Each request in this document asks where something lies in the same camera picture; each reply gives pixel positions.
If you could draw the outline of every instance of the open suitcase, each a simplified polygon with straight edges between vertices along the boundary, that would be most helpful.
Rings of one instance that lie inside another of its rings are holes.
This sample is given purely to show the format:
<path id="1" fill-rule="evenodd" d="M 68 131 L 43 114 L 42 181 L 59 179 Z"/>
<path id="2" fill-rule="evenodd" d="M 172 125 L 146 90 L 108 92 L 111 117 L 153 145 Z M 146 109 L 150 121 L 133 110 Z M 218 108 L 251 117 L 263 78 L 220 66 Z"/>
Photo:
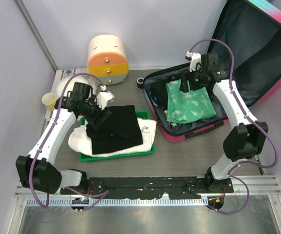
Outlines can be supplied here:
<path id="1" fill-rule="evenodd" d="M 281 85 L 281 11 L 275 6 L 266 0 L 229 0 L 212 38 L 225 42 L 233 51 L 233 78 L 248 107 L 264 101 Z M 218 54 L 222 69 L 230 69 L 230 54 L 225 47 L 211 42 L 207 53 Z M 157 71 L 145 77 L 143 83 L 146 99 L 163 136 L 171 142 L 210 132 L 228 122 L 223 107 L 212 94 L 215 116 L 175 127 L 168 123 L 163 108 L 152 100 L 150 85 L 188 68 L 186 63 Z"/>

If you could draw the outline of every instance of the black tape roll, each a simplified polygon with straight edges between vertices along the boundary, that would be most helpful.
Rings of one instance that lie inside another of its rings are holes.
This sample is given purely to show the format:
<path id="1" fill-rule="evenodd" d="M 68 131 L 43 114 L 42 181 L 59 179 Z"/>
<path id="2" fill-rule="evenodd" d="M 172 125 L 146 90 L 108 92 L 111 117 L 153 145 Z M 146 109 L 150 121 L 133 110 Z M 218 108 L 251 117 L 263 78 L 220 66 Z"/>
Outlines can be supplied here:
<path id="1" fill-rule="evenodd" d="M 145 78 L 139 77 L 136 81 L 137 87 L 140 88 L 140 89 L 143 89 L 144 88 L 144 81 L 145 81 Z"/>

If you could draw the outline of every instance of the green basket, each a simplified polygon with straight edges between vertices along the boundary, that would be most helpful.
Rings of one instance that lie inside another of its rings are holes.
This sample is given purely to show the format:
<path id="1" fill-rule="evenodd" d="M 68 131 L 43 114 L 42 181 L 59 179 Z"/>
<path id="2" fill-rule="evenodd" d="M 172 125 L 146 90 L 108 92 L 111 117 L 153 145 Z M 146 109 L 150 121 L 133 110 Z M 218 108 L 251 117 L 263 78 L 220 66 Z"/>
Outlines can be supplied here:
<path id="1" fill-rule="evenodd" d="M 147 111 L 147 110 L 136 111 L 136 116 L 138 118 L 142 118 L 142 119 L 150 119 L 150 114 L 149 114 L 149 111 Z M 81 118 L 80 124 L 81 125 L 85 124 L 84 118 Z M 113 155 L 113 156 L 110 156 L 110 157 L 92 157 L 92 156 L 87 156 L 87 155 L 84 155 L 82 153 L 79 153 L 78 157 L 79 157 L 80 161 L 82 161 L 82 162 L 91 162 L 91 161 L 105 160 L 105 159 L 112 159 L 112 158 L 150 155 L 150 154 L 153 154 L 154 152 L 155 152 L 155 146 L 154 146 L 154 144 L 152 144 L 151 150 L 147 151 L 147 152 L 138 152 L 138 153 L 132 153 L 132 154 L 123 154 L 123 155 Z"/>

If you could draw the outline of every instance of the green cloth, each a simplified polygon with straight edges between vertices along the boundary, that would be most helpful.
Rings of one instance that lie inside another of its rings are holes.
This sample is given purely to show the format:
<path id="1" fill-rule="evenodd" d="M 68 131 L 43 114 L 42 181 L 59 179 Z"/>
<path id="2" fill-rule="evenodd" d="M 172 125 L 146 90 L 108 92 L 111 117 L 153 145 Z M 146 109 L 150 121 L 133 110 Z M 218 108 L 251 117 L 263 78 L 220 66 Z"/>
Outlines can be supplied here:
<path id="1" fill-rule="evenodd" d="M 206 88 L 187 93 L 179 90 L 181 80 L 166 84 L 168 91 L 168 121 L 172 123 L 192 123 L 215 115 Z"/>

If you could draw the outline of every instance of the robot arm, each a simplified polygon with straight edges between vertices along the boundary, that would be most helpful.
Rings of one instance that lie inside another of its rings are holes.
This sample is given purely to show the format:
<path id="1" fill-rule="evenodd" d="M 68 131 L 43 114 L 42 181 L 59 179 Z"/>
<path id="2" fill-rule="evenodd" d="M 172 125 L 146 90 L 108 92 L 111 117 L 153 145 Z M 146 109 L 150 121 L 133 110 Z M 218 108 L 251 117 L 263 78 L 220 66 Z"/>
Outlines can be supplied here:
<path id="1" fill-rule="evenodd" d="M 19 156 L 17 158 L 16 168 L 23 187 L 30 187 L 30 167 L 40 146 L 46 139 L 34 166 L 34 189 L 54 194 L 59 188 L 64 187 L 76 187 L 78 191 L 86 188 L 87 176 L 85 172 L 78 170 L 60 172 L 54 167 L 54 163 L 63 139 L 78 116 L 84 116 L 88 123 L 96 129 L 111 114 L 109 110 L 105 110 L 105 107 L 108 102 L 113 101 L 113 94 L 111 92 L 105 92 L 105 87 L 102 87 L 103 90 L 97 97 L 88 98 L 91 89 L 91 86 L 87 84 L 76 82 L 73 91 L 68 93 L 67 97 L 61 97 L 63 101 L 60 113 L 57 110 L 59 101 L 56 102 L 56 109 L 53 111 L 47 128 L 28 156 Z"/>
<path id="2" fill-rule="evenodd" d="M 236 88 L 236 83 L 233 80 L 233 91 L 239 100 L 235 99 L 230 89 L 230 72 L 221 69 L 216 54 L 199 55 L 187 52 L 187 57 L 188 60 L 191 59 L 190 68 L 189 71 L 182 71 L 180 90 L 188 92 L 189 90 L 198 90 L 206 87 L 208 93 L 213 93 L 221 102 L 230 120 L 232 129 L 224 140 L 224 154 L 214 166 L 209 168 L 206 174 L 207 186 L 212 191 L 220 189 L 231 173 L 230 170 L 235 165 L 253 158 L 262 151 L 266 137 L 254 127 L 247 117 L 250 117 L 266 132 L 268 131 L 268 126 L 265 122 L 258 122 L 252 115 L 241 98 Z"/>

